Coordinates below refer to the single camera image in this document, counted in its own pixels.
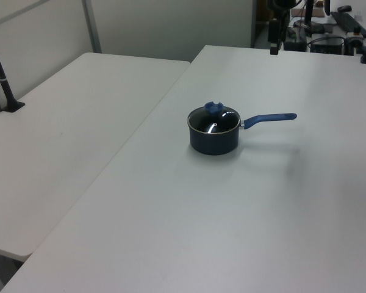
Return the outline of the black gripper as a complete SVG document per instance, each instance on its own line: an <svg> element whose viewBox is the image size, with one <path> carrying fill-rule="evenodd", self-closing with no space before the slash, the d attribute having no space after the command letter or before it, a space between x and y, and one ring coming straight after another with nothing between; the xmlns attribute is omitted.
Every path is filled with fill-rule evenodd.
<svg viewBox="0 0 366 293"><path fill-rule="evenodd" d="M270 42L270 54L278 55L278 44L283 41L285 29L285 18L273 18L269 21L268 42Z"/></svg>

